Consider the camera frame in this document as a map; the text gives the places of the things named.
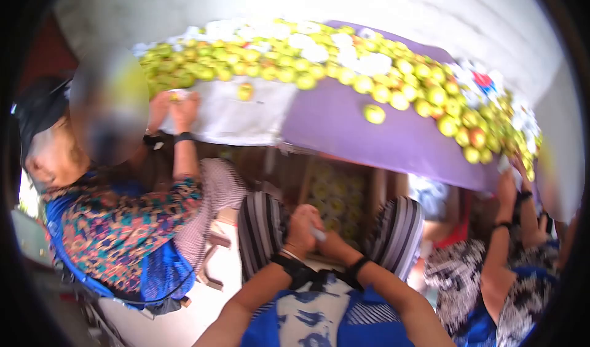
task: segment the white cloth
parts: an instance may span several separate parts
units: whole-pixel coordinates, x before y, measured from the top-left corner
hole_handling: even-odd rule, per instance
[[[324,292],[309,291],[311,284],[277,300],[281,347],[337,345],[338,326],[350,302],[347,292],[352,288],[334,274],[328,275]]]
[[[254,87],[252,98],[242,101],[238,88],[242,83]],[[298,92],[292,83],[262,78],[235,76],[231,81],[198,81],[189,90],[201,95],[198,121],[192,133],[198,140],[235,146],[274,146],[292,100]],[[160,127],[174,134],[170,116]]]

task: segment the table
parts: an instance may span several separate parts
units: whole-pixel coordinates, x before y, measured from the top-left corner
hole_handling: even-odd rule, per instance
[[[340,21],[326,23],[360,30],[364,26]],[[438,47],[425,46],[391,33],[385,38],[405,43],[413,52],[441,63],[453,57]],[[368,122],[362,109],[376,104],[385,110],[383,124]],[[334,155],[358,164],[426,176],[475,191],[496,191],[498,156],[488,165],[470,164],[453,138],[443,136],[433,118],[423,118],[412,106],[400,111],[379,104],[370,94],[359,94],[334,78],[313,90],[298,92],[283,123],[284,142]]]

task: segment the leg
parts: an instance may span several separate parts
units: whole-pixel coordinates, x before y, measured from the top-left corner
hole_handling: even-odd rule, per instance
[[[264,192],[246,196],[238,214],[238,241],[242,282],[246,283],[268,265],[283,248],[289,216],[281,203]]]
[[[385,204],[376,219],[364,253],[403,282],[418,261],[424,213],[416,201],[404,196]]]

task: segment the concrete wall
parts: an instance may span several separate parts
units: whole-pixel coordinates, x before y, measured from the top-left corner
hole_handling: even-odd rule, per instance
[[[59,0],[55,13],[78,56],[96,43],[130,47],[214,19],[340,19],[481,61],[533,103],[563,59],[535,0]]]

